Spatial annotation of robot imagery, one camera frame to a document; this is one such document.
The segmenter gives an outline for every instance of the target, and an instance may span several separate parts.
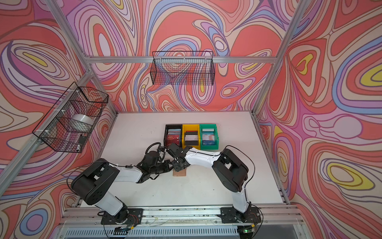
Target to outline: pink wall panel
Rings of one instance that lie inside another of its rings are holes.
[[[0,23],[2,171],[84,70],[43,0],[2,1]],[[0,198],[0,239],[49,237],[76,198],[66,177],[95,159],[111,121],[106,108],[81,154],[38,148]]]
[[[40,1],[0,4],[0,172],[83,68]]]
[[[63,1],[88,55],[149,56],[155,50],[206,50],[217,56],[275,55],[295,1]]]
[[[311,2],[257,113],[313,238],[382,238],[382,2]]]
[[[229,63],[209,85],[152,85],[150,64],[93,64],[118,111],[251,110],[270,64]]]

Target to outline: card stack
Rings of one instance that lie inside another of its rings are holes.
[[[185,132],[185,144],[188,146],[199,145],[199,139],[197,131],[186,131]]]
[[[202,129],[202,145],[215,145],[215,129]]]
[[[167,145],[166,147],[170,146],[170,144],[175,143],[179,146],[179,141],[181,139],[180,135],[180,129],[179,128],[170,128],[167,130]]]

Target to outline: white table surface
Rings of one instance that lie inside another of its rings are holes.
[[[249,112],[121,113],[102,158],[119,165],[139,163],[150,144],[163,143],[166,124],[216,124],[219,150],[235,146],[255,163],[255,175],[246,188],[249,200],[253,204],[282,203]],[[247,165],[250,178],[252,163],[236,149],[230,149]],[[109,191],[127,206],[232,205],[231,191],[213,169],[198,165],[189,166],[186,177],[174,177],[171,171],[141,184],[114,182]]]

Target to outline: metal vent grille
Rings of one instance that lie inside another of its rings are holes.
[[[64,238],[105,238],[104,228],[64,228]],[[237,236],[237,226],[155,226],[136,227],[130,232],[114,232],[106,228],[109,237],[169,237],[169,236]]]

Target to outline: green bin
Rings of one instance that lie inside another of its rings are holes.
[[[202,142],[202,130],[204,128],[213,128],[215,129],[214,135],[215,135],[215,145],[203,145]],[[200,149],[201,150],[218,150],[219,149],[219,136],[217,134],[217,127],[216,124],[200,124],[199,125],[199,130],[200,130]]]

